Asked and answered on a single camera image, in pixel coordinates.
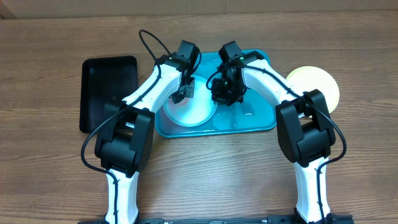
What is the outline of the light blue plate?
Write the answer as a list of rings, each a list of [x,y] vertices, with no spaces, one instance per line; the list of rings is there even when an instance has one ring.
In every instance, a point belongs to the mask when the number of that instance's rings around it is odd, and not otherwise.
[[[215,113],[217,105],[211,99],[211,91],[206,87],[206,79],[194,75],[194,91],[192,98],[184,98],[175,104],[169,98],[163,109],[171,121],[185,127],[194,127],[208,121]]]

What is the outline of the yellow plate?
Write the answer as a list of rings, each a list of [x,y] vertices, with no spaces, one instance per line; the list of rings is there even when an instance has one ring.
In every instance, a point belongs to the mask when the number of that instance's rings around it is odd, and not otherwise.
[[[340,90],[335,79],[325,70],[314,67],[299,67],[289,73],[286,80],[304,91],[320,90],[326,100],[329,113],[338,106]]]

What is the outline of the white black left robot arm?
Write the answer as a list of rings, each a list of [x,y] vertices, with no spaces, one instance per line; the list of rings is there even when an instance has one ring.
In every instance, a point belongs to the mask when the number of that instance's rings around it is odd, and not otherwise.
[[[192,73],[199,48],[183,40],[178,50],[155,60],[150,77],[120,103],[107,105],[95,129],[95,156],[108,180],[109,205],[103,223],[135,223],[137,181],[152,150],[155,114],[167,101],[193,97]]]

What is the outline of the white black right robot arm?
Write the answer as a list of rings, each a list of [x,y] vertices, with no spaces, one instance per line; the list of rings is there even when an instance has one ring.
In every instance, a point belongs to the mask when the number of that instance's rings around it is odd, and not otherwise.
[[[243,53],[235,42],[218,52],[221,64],[206,86],[219,105],[242,103],[252,89],[275,109],[277,138],[284,156],[294,165],[299,223],[328,223],[325,169],[336,141],[326,99],[319,90],[301,91],[278,74],[257,51]]]

